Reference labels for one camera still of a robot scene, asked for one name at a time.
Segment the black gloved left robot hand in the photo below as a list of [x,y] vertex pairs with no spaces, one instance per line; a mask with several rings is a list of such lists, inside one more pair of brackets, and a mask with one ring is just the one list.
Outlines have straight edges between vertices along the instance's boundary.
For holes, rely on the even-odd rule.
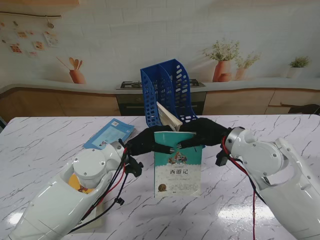
[[170,146],[156,143],[155,132],[172,132],[170,126],[152,126],[144,129],[137,136],[130,139],[125,147],[131,156],[139,156],[149,152],[172,154],[174,149]]

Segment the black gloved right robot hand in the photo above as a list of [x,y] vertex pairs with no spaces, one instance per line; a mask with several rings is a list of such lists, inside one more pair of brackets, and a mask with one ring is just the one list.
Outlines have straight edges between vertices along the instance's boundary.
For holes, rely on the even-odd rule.
[[224,127],[203,117],[183,123],[179,130],[181,132],[195,133],[195,135],[190,139],[179,142],[177,144],[178,149],[219,145],[222,139],[232,131],[230,127]]

